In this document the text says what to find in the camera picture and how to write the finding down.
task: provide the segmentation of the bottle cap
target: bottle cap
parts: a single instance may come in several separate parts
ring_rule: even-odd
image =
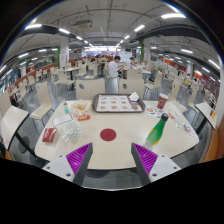
[[[161,120],[163,120],[163,121],[167,121],[168,118],[169,118],[169,115],[166,114],[166,113],[163,113],[162,116],[161,116]]]

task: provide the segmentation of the napkin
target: napkin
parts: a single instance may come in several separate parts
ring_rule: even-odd
[[[129,96],[129,99],[131,101],[137,101],[139,99],[139,96],[136,92],[132,93],[130,96]]]

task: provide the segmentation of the drink cup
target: drink cup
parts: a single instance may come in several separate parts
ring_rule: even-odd
[[[157,107],[162,110],[164,108],[167,100],[168,100],[168,96],[163,93],[160,93]]]

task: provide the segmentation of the cup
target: cup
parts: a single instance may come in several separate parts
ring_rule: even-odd
[[[78,141],[82,137],[80,125],[77,121],[70,121],[63,126],[62,139],[67,141]]]
[[[163,93],[160,93],[157,108],[162,110],[164,108],[167,100],[168,100],[168,96]]]

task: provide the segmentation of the table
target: table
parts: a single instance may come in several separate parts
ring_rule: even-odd
[[[5,148],[9,150],[14,137],[16,136],[23,147],[30,152],[30,162],[37,167],[43,167],[45,160],[38,158],[27,142],[19,135],[18,130],[29,117],[27,111],[10,106],[1,121],[1,131]]]
[[[71,67],[71,68],[67,68],[65,69],[66,72],[70,72],[70,76],[71,76],[71,80],[73,80],[73,76],[72,76],[72,71],[76,71],[81,69],[81,67]]]
[[[69,109],[75,101],[67,101]],[[146,105],[157,106],[157,101],[144,101]],[[166,110],[177,111],[180,118],[191,127],[186,118],[172,103],[167,102]],[[60,104],[52,117],[64,114],[63,105]],[[83,136],[77,142],[65,143],[61,139],[62,126],[57,126],[54,142],[42,142],[41,133],[35,153],[46,160],[52,161],[59,155],[67,155],[75,149],[93,143],[93,155],[88,165],[88,169],[112,170],[127,169],[136,167],[131,155],[131,143],[142,145],[145,142],[150,130],[159,122],[159,118],[154,118],[142,113],[97,113],[91,109],[88,114],[90,120],[80,121]],[[46,124],[46,128],[52,127],[51,119]],[[115,140],[105,142],[101,139],[100,133],[106,128],[114,129],[117,133]],[[163,136],[159,144],[153,149],[158,154],[166,154],[169,157],[176,156],[199,143],[198,137],[190,140],[188,133],[175,126],[175,121],[168,119]]]
[[[215,118],[212,118],[212,116],[210,116],[210,112],[211,112],[211,107],[206,103],[200,103],[200,104],[196,104],[195,107],[203,114],[204,119],[201,122],[201,124],[199,125],[198,129],[196,130],[196,133],[199,134],[202,130],[202,128],[205,126],[206,121],[208,121],[212,128],[215,129],[216,128],[216,123],[217,123],[217,115],[215,115]]]

